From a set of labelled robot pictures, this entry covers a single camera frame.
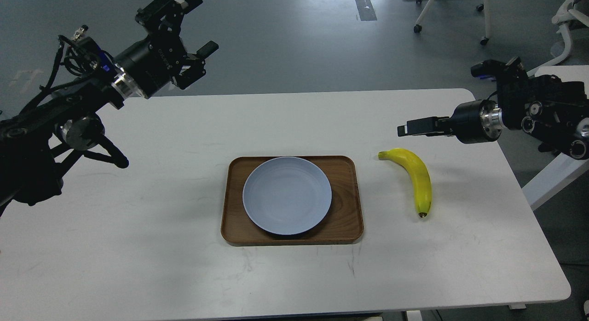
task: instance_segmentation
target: office chair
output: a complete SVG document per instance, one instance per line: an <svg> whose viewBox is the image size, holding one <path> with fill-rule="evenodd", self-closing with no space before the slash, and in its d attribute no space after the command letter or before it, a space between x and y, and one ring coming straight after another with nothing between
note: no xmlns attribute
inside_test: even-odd
<svg viewBox="0 0 589 321"><path fill-rule="evenodd" d="M575 21L578 21L586 27L589 27L589 17L578 10L578 8L580 8L581 1L583 0L565 0L560 8L558 8L556 15L554 15L552 18L552 23L554 25L558 25L557 33L560 33L562 35L562 39L564 40L564 50L562 50L562 54L528 71L528 76L533 76L539 67L551 66L561 63L568 57L568 55L571 54L571 27L574 27Z"/></svg>
<svg viewBox="0 0 589 321"><path fill-rule="evenodd" d="M421 1L422 0L417 0L416 3L421 4ZM417 18L417 21L415 22L415 26L413 27L413 31L415 33L420 33L421 29L423 29L423 27L421 26L421 21L423 21L425 14L429 10L429 8L431 7L431 4L433 4L433 2L434 2L434 0L428 0L427 4L425 5L425 8L423 9L421 14ZM491 13L489 11L489 0L482 0L482 4L477 6L477 11L480 12L483 10L485 10L485 36L483 36L480 39L480 44L484 46L489 42L489 39L491 37Z"/></svg>

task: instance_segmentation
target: robotic arm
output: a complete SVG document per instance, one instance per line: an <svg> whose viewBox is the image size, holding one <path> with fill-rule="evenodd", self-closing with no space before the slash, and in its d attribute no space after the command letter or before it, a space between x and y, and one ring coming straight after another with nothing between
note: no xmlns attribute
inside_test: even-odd
<svg viewBox="0 0 589 321"><path fill-rule="evenodd" d="M480 143L497 140L508 128L540 140L542 152L556 149L573 159L589 158L589 101L583 82L528 78L518 57L508 63L484 61L471 74L496 78L497 102L471 101L458 105L451 117L407 121L397 127L398 136L456 136L462 143Z"/></svg>
<svg viewBox="0 0 589 321"><path fill-rule="evenodd" d="M148 35L114 58L86 36L85 25L72 38L59 36L47 85L19 115L0 122L0 215L13 199L32 206L60 195L63 176L82 156L128 166L104 135L96 111L107 103L120 109L133 93L149 98L168 82L185 89L206 74L204 59L219 45L209 41L190 54L179 37L183 17L200 4L202 0L153 0L135 16ZM52 86L61 65L78 78ZM39 105L50 95L52 100ZM52 134L61 144L50 149ZM96 145L109 155L89 151ZM55 162L70 150L65 160Z"/></svg>

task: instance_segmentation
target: tray rim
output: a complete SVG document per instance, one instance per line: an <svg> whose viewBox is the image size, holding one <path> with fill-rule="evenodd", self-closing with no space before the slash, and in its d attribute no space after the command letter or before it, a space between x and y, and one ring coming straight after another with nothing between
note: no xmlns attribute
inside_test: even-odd
<svg viewBox="0 0 589 321"><path fill-rule="evenodd" d="M249 240L248 242L235 241L233 239L228 239L228 237L225 236L223 226L225 226L225 223L227 221L227 216L226 216L226 214L227 214L227 201L229 199L229 196L227 195L227 191L228 191L230 183L231 183L231 180L229 179L230 174L231 174L231 170L233 169L233 167L235 166L235 164L237 162L242 161L244 159L267 159L266 161L268 161L270 159L280 158L280 157L296 157L296 158L305 159L305 160L308 160L311 162L313 162L311 160L313 158L320 158L320 159L335 158L335 159L341 159L344 162L346 162L347 165L350 165L351 169L352 169L352 175L354 178L353 184L354 184L354 187L356 188L356 191L358 192L358 197L356 200L356 205L358 206L358 211L359 211L359 232L358 232L358 234L351 237L350 239L296 239L296 238L293 238L293 239L273 239L271 241L256 239L256 240ZM364 216L362 216L362 204L360 203L360 190L358 188L358 176L356 174L356 165L355 165L354 161L352 161L351 158L349 158L345 155L275 155L275 156L262 155L262 156L237 157L229 163L228 170L227 170L227 183L225 185L225 197L223 198L223 213L222 213L222 217L221 217L221 226L220 226L219 231L221 232L221 236L223 237L223 239L225 239L225 241L227 243L229 243L230 245L233 245L233 246L355 244L362 237L362 235L364 235Z"/></svg>

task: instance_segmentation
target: table leg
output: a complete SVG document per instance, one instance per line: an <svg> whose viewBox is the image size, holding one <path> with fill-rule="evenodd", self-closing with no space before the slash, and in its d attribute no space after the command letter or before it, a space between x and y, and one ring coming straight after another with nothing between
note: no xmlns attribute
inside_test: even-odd
<svg viewBox="0 0 589 321"><path fill-rule="evenodd" d="M509 309L526 309L525 304L512 304L507 306L509 306Z"/></svg>
<svg viewBox="0 0 589 321"><path fill-rule="evenodd" d="M522 191L532 210L536 210L588 169L589 162L587 160L574 160L560 154L532 178L522 188Z"/></svg>
<svg viewBox="0 0 589 321"><path fill-rule="evenodd" d="M423 321L421 311L418 310L408 310L405 312L405 316L407 321Z"/></svg>

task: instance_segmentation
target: plate rim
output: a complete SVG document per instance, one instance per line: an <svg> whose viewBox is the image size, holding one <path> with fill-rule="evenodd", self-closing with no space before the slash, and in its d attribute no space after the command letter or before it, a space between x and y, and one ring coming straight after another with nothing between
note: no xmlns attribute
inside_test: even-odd
<svg viewBox="0 0 589 321"><path fill-rule="evenodd" d="M272 162L272 161L275 161L275 160L279 160L279 159L296 159L297 161L310 163L312 166L315 166L315 168L317 168L321 174L323 174L323 177L325 177L325 179L326 179L326 181L328 183L328 186L329 186L329 199L330 199L329 206L327 207L327 209L325 210L325 213L323 214L323 216L321 216L320 220L316 224L312 225L310 228L307 228L307 229L305 229L303 231L297 231L297 232L294 232L294 233L278 233L275 230L269 230L269 229L263 227L262 225L260 225L258 222L256 222L256 220L254 220L252 218L252 216L250 215L250 212L248 212L248 208L246 207L245 190L246 190L246 186L248 186L248 181L250 180L250 178L254 175L254 173L259 168L261 168L265 164L267 164L269 162ZM243 189L242 189L242 204L243 204L244 210L246 211L246 214L248 215L248 218L250 220L252 220L252 222L254 222L254 224L256 224L256 226L259 227L260 229L262 229L264 231L267 231L268 233L273 233L273 234L276 234L276 235L286 235L286 236L288 236L288 235L297 235L297 234L301 234L301 233L307 232L307 231L311 230L312 228L315 228L319 223L321 223L321 221L326 217L327 213L329 212L329 210L331 208L332 198L333 198L333 189L331 187L331 182L329 181L329 178L325 174L325 172L319 166L317 166L315 163L313 163L313 162L311 162L311 161L309 161L307 159L303 159L301 157L275 157L275 158L271 158L271 159L269 159L267 161L262 162L256 168L254 168L254 170L252 170L252 172L250 172L250 174L248 175L248 178L246 179L246 182L244 182Z"/></svg>

